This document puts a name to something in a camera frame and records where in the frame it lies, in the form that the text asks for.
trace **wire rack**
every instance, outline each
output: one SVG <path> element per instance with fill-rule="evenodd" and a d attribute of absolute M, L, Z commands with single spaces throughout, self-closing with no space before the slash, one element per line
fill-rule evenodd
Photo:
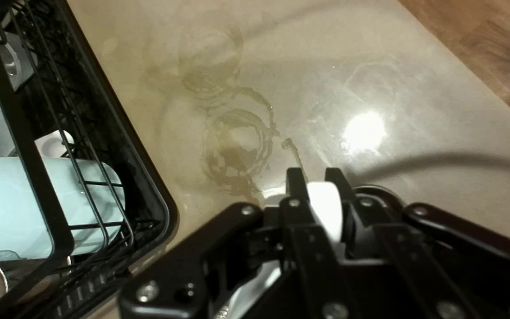
<path fill-rule="evenodd" d="M 15 0 L 0 14 L 0 46 L 13 33 L 33 76 L 10 87 L 0 56 L 0 106 L 15 142 L 40 214 L 54 243 L 51 255 L 0 299 L 0 317 L 79 317 L 130 274 L 127 267 L 173 232 L 175 205 L 155 173 L 65 0 Z M 68 225 L 33 140 L 58 131 L 91 223 Z M 81 159 L 97 166 L 86 179 Z M 111 179 L 111 166 L 120 182 Z M 107 221 L 91 193 L 106 189 L 120 220 Z M 91 253 L 72 255 L 74 232 L 98 232 Z M 52 278 L 28 303 L 21 298 Z"/>

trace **dishwasher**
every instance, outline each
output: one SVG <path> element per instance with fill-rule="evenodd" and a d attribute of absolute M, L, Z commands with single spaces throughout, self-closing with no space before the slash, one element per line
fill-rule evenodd
<path fill-rule="evenodd" d="M 0 317 L 79 317 L 169 239 L 175 204 L 67 2 L 0 5 Z"/>

